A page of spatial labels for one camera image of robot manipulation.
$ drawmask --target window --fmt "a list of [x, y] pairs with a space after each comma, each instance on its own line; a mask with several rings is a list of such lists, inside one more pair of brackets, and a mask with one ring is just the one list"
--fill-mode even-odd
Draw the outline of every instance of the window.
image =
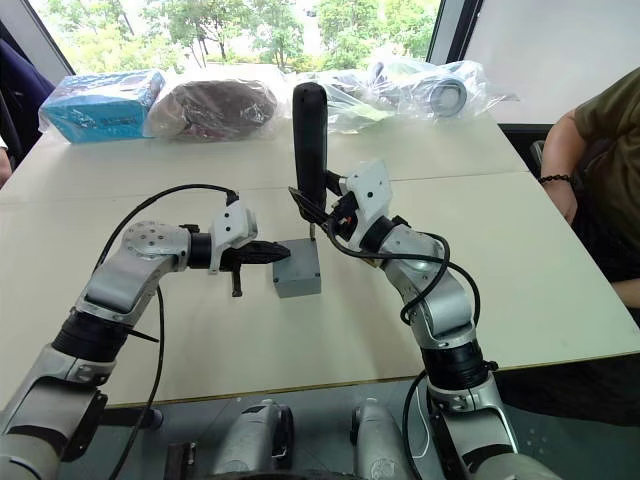
[[440, 0], [30, 0], [76, 73], [216, 63], [286, 72], [424, 59]]

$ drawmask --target wrapped object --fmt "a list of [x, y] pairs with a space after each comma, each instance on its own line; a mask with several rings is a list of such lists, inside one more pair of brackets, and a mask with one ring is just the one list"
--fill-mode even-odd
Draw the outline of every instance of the wrapped object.
[[159, 70], [65, 77], [40, 107], [40, 131], [53, 124], [72, 143], [140, 138], [164, 82]]
[[329, 129], [344, 133], [391, 116], [438, 122], [473, 117], [515, 99], [487, 81], [482, 65], [464, 60], [442, 66], [405, 58], [378, 60], [366, 72], [306, 74], [327, 91]]
[[145, 123], [153, 137], [242, 140], [268, 134], [288, 111], [291, 88], [274, 65], [211, 66], [160, 93]]

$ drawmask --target black bracelet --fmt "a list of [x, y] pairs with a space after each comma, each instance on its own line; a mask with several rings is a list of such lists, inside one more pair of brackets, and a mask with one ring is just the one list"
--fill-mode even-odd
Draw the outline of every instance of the black bracelet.
[[553, 180], [562, 180], [564, 182], [571, 183], [571, 178], [569, 177], [569, 175], [549, 175], [548, 177], [542, 177], [538, 179], [538, 182], [540, 182], [540, 185], [544, 185], [545, 183], [551, 182]]

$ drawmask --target black cable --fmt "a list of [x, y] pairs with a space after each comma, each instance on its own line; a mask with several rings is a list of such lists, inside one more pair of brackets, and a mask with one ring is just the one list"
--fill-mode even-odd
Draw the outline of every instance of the black cable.
[[156, 392], [158, 391], [158, 385], [160, 384], [160, 377], [162, 376], [162, 363], [164, 362], [164, 298], [162, 297], [162, 290], [160, 290], [160, 285], [158, 285], [158, 288], [156, 288], [156, 293], [158, 294], [158, 309], [160, 311], [160, 344], [158, 346], [158, 366], [156, 367], [156, 376], [153, 380], [153, 387], [151, 387], [151, 392], [149, 393], [147, 403], [145, 403], [142, 412], [140, 412], [140, 415], [138, 416], [136, 424], [131, 429], [127, 444], [120, 454], [118, 463], [116, 463], [116, 466], [113, 467], [113, 471], [111, 472], [111, 475], [109, 475], [109, 480], [116, 480], [116, 478], [118, 478], [120, 470], [122, 470], [122, 467], [127, 461], [129, 452], [131, 451], [131, 448], [136, 441], [136, 437], [138, 436], [138, 432], [140, 431], [140, 426], [142, 425], [144, 418], [151, 410], [151, 404], [153, 403], [153, 399], [155, 398]]
[[159, 200], [162, 197], [166, 197], [167, 195], [170, 195], [175, 192], [179, 192], [181, 190], [194, 190], [194, 189], [215, 190], [218, 192], [226, 193], [227, 205], [229, 205], [230, 203], [238, 199], [238, 194], [233, 190], [230, 190], [225, 187], [219, 187], [218, 185], [210, 185], [207, 183], [189, 183], [186, 185], [178, 185], [177, 187], [168, 188], [167, 190], [163, 190], [162, 192], [156, 193], [155, 195], [147, 198], [144, 202], [142, 202], [136, 208], [131, 210], [131, 212], [122, 219], [122, 221], [118, 224], [118, 226], [115, 228], [115, 230], [109, 237], [109, 240], [107, 240], [107, 243], [102, 249], [102, 252], [100, 253], [100, 257], [98, 258], [98, 261], [96, 262], [96, 265], [93, 268], [93, 270], [95, 271], [100, 265], [104, 263], [105, 259], [107, 258], [107, 254], [109, 253], [109, 250], [111, 250], [113, 243], [118, 238], [118, 235], [120, 235], [120, 232], [124, 230], [124, 228], [129, 224], [129, 222], [133, 219], [133, 217], [135, 217], [142, 210], [147, 208], [152, 203], [155, 203], [157, 200]]
[[338, 241], [336, 237], [336, 232], [335, 232], [335, 220], [329, 219], [326, 225], [327, 225], [327, 236], [329, 237], [329, 240], [331, 241], [333, 246], [336, 247], [336, 249], [338, 249], [340, 252], [350, 257], [361, 258], [361, 259], [372, 259], [372, 260], [418, 260], [423, 262], [432, 262], [432, 263], [441, 264], [440, 268], [438, 269], [438, 272], [433, 277], [433, 280], [431, 280], [431, 282], [429, 282], [429, 284], [414, 299], [412, 299], [410, 302], [407, 302], [407, 304], [402, 308], [402, 310], [400, 310], [400, 318], [407, 325], [409, 324], [409, 319], [406, 318], [407, 311], [413, 306], [417, 305], [420, 301], [424, 300], [424, 298], [436, 287], [438, 282], [442, 279], [447, 268], [451, 268], [457, 271], [458, 273], [460, 273], [471, 286], [471, 290], [473, 292], [473, 297], [474, 297], [473, 322], [475, 325], [478, 325], [478, 321], [480, 319], [480, 291], [478, 289], [478, 286], [476, 285], [476, 282], [473, 280], [473, 277], [464, 268], [462, 268], [459, 265], [456, 265], [455, 263], [449, 260], [450, 258], [449, 244], [443, 237], [439, 235], [431, 234], [431, 233], [424, 234], [424, 235], [429, 235], [430, 237], [433, 237], [435, 240], [442, 243], [445, 258], [434, 257], [431, 255], [421, 255], [417, 253], [357, 252], [355, 250], [351, 250], [345, 247]]
[[[473, 323], [474, 325], [478, 325], [480, 320], [480, 290], [478, 289], [478, 285], [476, 284], [473, 277], [461, 266], [451, 262], [450, 255], [451, 251], [449, 248], [448, 242], [441, 236], [435, 235], [432, 233], [423, 233], [424, 235], [428, 235], [433, 239], [439, 241], [442, 244], [442, 248], [444, 250], [443, 258], [434, 257], [431, 255], [420, 255], [420, 254], [409, 254], [409, 253], [368, 253], [368, 252], [357, 252], [355, 250], [351, 250], [344, 245], [342, 245], [335, 233], [335, 220], [329, 219], [327, 221], [327, 236], [329, 240], [340, 252], [345, 255], [349, 255], [350, 257], [361, 258], [361, 259], [374, 259], [374, 260], [418, 260], [423, 262], [433, 262], [440, 263], [440, 268], [438, 272], [434, 276], [433, 280], [429, 282], [429, 284], [410, 302], [407, 302], [405, 306], [400, 311], [400, 318], [406, 324], [409, 324], [409, 320], [406, 317], [407, 312], [414, 308], [419, 302], [424, 300], [426, 296], [433, 291], [438, 282], [444, 276], [444, 273], [448, 268], [455, 270], [460, 273], [464, 279], [469, 283], [471, 287], [471, 291], [473, 292], [473, 300], [474, 300], [474, 309], [473, 309]], [[413, 399], [413, 395], [418, 388], [418, 384], [427, 376], [426, 370], [423, 370], [418, 374], [418, 376], [413, 380], [409, 390], [407, 391], [407, 396], [404, 399], [404, 406], [402, 408], [402, 447], [404, 450], [405, 457], [407, 458], [407, 462], [409, 463], [409, 468], [413, 473], [416, 480], [422, 480], [422, 476], [420, 475], [420, 471], [416, 466], [416, 462], [413, 459], [413, 453], [411, 452], [411, 446], [409, 444], [409, 409], [411, 408], [411, 400]], [[427, 391], [427, 410], [431, 413], [431, 399], [429, 398], [429, 393]]]
[[[122, 230], [124, 230], [124, 228], [129, 224], [129, 222], [131, 222], [131, 220], [138, 213], [140, 213], [142, 210], [144, 210], [149, 205], [153, 204], [154, 202], [156, 202], [162, 197], [166, 197], [167, 195], [170, 195], [172, 193], [179, 192], [182, 190], [193, 190], [193, 189], [215, 190], [218, 192], [226, 193], [227, 205], [230, 205], [231, 203], [233, 203], [238, 199], [238, 194], [233, 190], [230, 190], [225, 187], [219, 187], [218, 185], [210, 185], [207, 183], [190, 183], [186, 185], [178, 185], [176, 187], [168, 188], [159, 193], [156, 193], [155, 195], [147, 198], [144, 202], [139, 204], [133, 210], [131, 210], [131, 212], [129, 212], [129, 214], [122, 219], [122, 221], [118, 224], [118, 226], [115, 228], [115, 230], [107, 240], [107, 243], [102, 249], [102, 252], [100, 252], [100, 257], [98, 258], [98, 261], [96, 262], [96, 265], [94, 266], [93, 271], [95, 272], [97, 268], [104, 263], [104, 261], [107, 258], [107, 255], [109, 254], [109, 251], [111, 250], [111, 247], [113, 246], [113, 243], [118, 238], [118, 235], [120, 235]], [[140, 426], [142, 425], [142, 422], [144, 421], [145, 417], [151, 410], [151, 405], [153, 404], [153, 400], [158, 390], [158, 385], [160, 384], [160, 377], [162, 376], [162, 364], [164, 362], [164, 340], [165, 340], [164, 298], [162, 296], [162, 290], [160, 289], [160, 285], [158, 285], [158, 287], [156, 288], [156, 292], [158, 294], [158, 309], [159, 309], [159, 318], [160, 318], [160, 343], [158, 345], [158, 365], [156, 367], [155, 378], [153, 380], [153, 386], [151, 387], [151, 392], [149, 393], [149, 398], [147, 399], [147, 402], [145, 403], [144, 408], [140, 412], [140, 415], [138, 416], [138, 419], [136, 420], [135, 425], [131, 429], [131, 433], [129, 434], [129, 439], [127, 440], [127, 444], [125, 445], [124, 450], [120, 454], [118, 463], [116, 463], [116, 466], [113, 468], [113, 471], [109, 476], [109, 480], [115, 480], [118, 477], [118, 475], [120, 474], [120, 471], [122, 470], [122, 467], [127, 461], [129, 452], [131, 451], [131, 448], [133, 447], [136, 437], [138, 436], [138, 432], [140, 431]]]
[[409, 468], [416, 480], [422, 480], [422, 475], [420, 475], [420, 471], [416, 466], [416, 462], [413, 459], [413, 453], [411, 452], [411, 445], [409, 445], [409, 409], [411, 408], [411, 399], [413, 398], [416, 388], [418, 388], [418, 384], [426, 376], [427, 372], [426, 370], [423, 370], [418, 374], [413, 382], [411, 382], [411, 386], [407, 391], [407, 396], [404, 397], [404, 406], [402, 407], [402, 448], [404, 450], [405, 457], [407, 457], [407, 462], [409, 462]]

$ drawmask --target black handle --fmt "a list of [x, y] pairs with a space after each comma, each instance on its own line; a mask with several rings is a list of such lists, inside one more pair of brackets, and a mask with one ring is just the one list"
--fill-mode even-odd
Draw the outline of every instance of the black handle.
[[[327, 203], [327, 93], [317, 83], [293, 90], [293, 145], [298, 190], [322, 211]], [[302, 217], [314, 219], [300, 209]]]

